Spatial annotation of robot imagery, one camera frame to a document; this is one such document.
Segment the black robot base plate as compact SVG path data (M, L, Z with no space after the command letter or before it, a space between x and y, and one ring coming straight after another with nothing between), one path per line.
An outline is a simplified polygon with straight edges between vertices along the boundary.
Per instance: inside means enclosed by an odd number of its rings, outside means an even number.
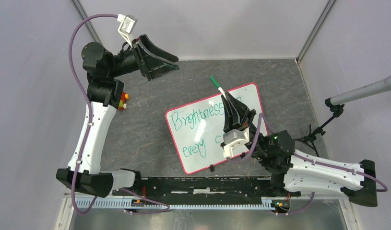
M263 197L298 197L268 176L143 177L130 191L169 205L257 205Z

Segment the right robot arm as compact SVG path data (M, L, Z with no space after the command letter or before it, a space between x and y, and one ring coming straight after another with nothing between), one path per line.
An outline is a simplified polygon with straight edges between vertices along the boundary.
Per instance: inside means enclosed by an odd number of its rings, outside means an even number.
M224 158L244 146L244 159L255 159L270 173L268 192L273 196L318 193L341 194L354 204L376 207L377 182L373 161L344 163L305 154L295 148L288 131L264 135L260 122L264 115L249 109L229 92L222 92Z

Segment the pink framed whiteboard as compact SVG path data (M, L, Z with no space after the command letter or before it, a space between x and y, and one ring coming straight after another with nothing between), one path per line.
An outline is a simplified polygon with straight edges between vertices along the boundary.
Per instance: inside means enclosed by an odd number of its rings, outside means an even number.
M226 161L220 146L225 120L220 93L170 109L165 118L185 174Z

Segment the green capped whiteboard marker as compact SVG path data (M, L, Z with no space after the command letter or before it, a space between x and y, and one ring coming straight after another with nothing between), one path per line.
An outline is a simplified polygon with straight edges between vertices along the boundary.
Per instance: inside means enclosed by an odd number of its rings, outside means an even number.
M215 79L215 77L210 76L209 79L212 82L212 84L215 86L215 88L220 92L223 100L228 101L227 96L226 96L226 91L221 87L221 85L218 83L218 81Z

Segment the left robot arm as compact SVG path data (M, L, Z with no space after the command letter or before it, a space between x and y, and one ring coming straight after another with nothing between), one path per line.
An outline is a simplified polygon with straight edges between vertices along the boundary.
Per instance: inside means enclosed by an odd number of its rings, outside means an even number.
M132 47L114 55L100 43L91 42L81 51L88 87L85 119L75 153L56 179L68 189L97 197L124 188L130 195L142 191L137 171L101 171L106 135L124 94L119 76L140 71L147 80L178 70L178 57L155 46L147 35L134 39Z

